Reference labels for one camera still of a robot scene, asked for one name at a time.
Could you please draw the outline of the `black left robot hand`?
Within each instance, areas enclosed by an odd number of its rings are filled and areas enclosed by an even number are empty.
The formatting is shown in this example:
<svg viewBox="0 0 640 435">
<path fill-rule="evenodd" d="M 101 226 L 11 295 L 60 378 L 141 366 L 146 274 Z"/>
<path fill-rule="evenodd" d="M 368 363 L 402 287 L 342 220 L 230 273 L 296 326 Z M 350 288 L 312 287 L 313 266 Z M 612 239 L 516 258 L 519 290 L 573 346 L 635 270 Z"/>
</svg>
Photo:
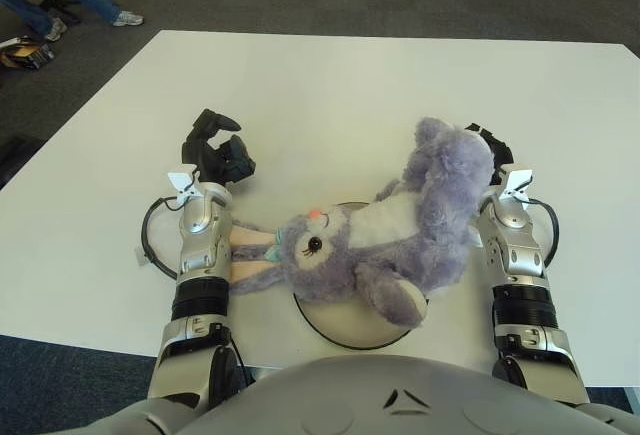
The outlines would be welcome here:
<svg viewBox="0 0 640 435">
<path fill-rule="evenodd" d="M 182 163 L 196 166 L 200 182 L 225 186 L 248 178 L 254 174 L 256 163 L 238 135 L 232 135 L 217 148 L 209 144 L 219 131 L 240 130 L 241 126 L 233 119 L 205 108 L 182 144 Z"/>
</svg>

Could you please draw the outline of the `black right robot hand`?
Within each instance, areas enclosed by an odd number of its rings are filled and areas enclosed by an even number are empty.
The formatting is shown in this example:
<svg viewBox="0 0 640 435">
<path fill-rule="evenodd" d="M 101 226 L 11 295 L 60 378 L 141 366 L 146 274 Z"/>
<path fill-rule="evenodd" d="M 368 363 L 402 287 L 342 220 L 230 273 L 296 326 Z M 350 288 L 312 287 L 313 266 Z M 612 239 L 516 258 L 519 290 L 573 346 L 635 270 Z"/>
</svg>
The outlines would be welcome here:
<svg viewBox="0 0 640 435">
<path fill-rule="evenodd" d="M 489 146 L 494 159 L 494 172 L 491 178 L 491 186 L 501 184 L 501 167 L 506 164 L 513 164 L 514 158 L 509 146 L 497 139 L 492 132 L 482 128 L 478 124 L 472 123 L 466 127 L 466 130 L 476 132 Z"/>
</svg>

